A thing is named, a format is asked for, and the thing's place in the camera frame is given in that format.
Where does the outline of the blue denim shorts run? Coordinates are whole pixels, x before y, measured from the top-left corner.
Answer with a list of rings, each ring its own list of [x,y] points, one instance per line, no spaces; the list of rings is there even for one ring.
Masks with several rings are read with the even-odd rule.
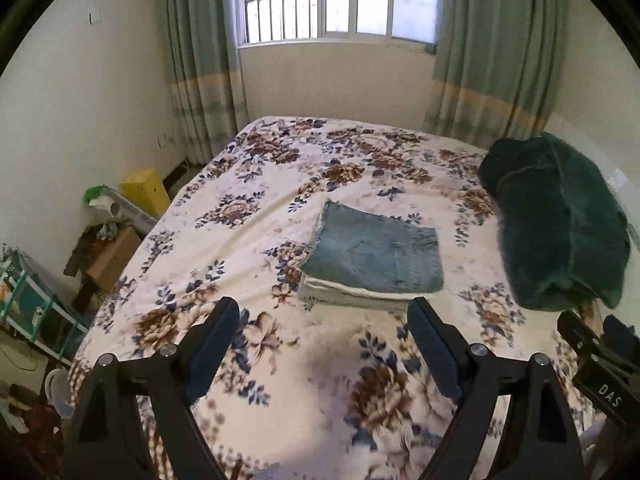
[[[371,292],[438,292],[444,286],[436,230],[328,200],[300,265],[311,278]]]

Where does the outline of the large dark green blanket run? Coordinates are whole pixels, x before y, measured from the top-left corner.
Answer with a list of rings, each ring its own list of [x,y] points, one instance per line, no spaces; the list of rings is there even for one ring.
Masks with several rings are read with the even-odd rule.
[[[618,307],[628,220],[591,159],[548,132],[500,139],[478,177],[499,209],[504,270],[520,306],[559,311],[599,299]]]

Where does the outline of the teal storage rack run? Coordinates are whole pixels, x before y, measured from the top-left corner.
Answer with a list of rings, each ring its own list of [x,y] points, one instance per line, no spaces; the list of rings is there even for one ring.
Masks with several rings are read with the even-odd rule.
[[[65,366],[72,365],[88,332],[82,317],[7,244],[1,245],[1,324]]]

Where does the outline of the brown cardboard box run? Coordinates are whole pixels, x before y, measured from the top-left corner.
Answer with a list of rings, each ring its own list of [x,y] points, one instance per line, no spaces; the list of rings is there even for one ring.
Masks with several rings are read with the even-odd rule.
[[[92,260],[86,275],[99,290],[109,292],[118,282],[120,274],[140,244],[141,238],[137,232],[127,226]]]

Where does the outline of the grey folded pants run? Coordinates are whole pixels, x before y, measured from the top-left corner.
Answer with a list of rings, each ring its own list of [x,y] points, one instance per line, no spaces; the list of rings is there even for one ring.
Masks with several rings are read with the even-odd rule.
[[[412,295],[385,295],[373,292],[345,292],[336,289],[302,288],[299,297],[313,304],[353,307],[371,310],[395,311],[408,306]]]

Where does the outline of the white pipe with green cloth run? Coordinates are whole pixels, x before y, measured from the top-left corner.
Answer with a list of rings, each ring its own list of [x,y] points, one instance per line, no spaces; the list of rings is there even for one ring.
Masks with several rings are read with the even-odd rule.
[[[158,221],[152,214],[104,184],[88,188],[82,199],[89,207],[106,212],[112,220],[131,226],[143,235],[149,234]]]

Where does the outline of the floral bed blanket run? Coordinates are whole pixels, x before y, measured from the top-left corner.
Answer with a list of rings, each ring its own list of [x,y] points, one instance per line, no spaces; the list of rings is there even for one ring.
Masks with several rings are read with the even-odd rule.
[[[415,479],[454,414],[406,325],[408,296],[311,266],[337,203],[431,228],[444,284],[438,315],[497,356],[546,354],[575,426],[597,418],[573,386],[575,353],[552,313],[515,300],[481,148],[339,119],[264,117],[245,127],[172,202],[99,308],[70,369],[78,393],[96,359],[150,356],[222,297],[240,324],[193,415],[238,479]]]

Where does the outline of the white folded pants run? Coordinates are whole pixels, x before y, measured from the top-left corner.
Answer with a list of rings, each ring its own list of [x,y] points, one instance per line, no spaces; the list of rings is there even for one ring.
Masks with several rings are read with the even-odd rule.
[[[401,300],[420,296],[433,296],[431,292],[375,292],[367,288],[352,287],[337,282],[325,281],[321,278],[313,278],[306,274],[300,279],[299,291],[311,292],[314,297],[322,294],[322,292],[335,292],[339,295],[383,300]]]

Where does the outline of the yellow box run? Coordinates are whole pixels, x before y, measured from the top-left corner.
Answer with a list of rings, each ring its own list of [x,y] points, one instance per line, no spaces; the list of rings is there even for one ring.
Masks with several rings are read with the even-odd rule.
[[[160,218],[169,208],[169,196],[154,168],[130,171],[119,183],[119,188],[127,200],[154,217]]]

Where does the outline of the right green curtain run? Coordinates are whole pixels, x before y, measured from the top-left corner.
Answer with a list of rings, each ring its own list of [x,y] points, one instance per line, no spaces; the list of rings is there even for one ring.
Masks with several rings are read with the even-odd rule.
[[[442,0],[424,128],[479,148],[538,136],[564,61],[566,0]]]

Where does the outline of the green curtain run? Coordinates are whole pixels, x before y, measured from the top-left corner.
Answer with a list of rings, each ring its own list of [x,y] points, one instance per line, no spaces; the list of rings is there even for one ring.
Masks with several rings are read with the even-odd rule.
[[[424,128],[479,148],[538,136],[564,61],[566,0],[442,0]]]
[[[158,0],[181,143],[206,165],[248,124],[235,0]]]

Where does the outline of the left green curtain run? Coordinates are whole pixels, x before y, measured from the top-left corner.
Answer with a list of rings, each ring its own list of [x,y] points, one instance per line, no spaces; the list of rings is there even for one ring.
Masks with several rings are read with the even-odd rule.
[[[248,124],[235,0],[158,0],[181,143],[206,165]]]

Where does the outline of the window with bars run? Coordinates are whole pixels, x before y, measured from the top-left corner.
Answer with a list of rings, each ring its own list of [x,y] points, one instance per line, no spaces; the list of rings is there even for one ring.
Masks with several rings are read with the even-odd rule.
[[[241,44],[338,40],[433,54],[442,0],[236,0]]]

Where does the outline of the white wall switch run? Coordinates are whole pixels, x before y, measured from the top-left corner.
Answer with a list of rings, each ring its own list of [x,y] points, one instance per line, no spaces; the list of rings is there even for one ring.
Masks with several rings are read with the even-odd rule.
[[[101,11],[100,10],[93,10],[93,11],[89,12],[89,23],[91,25],[99,24],[100,21],[101,21]]]

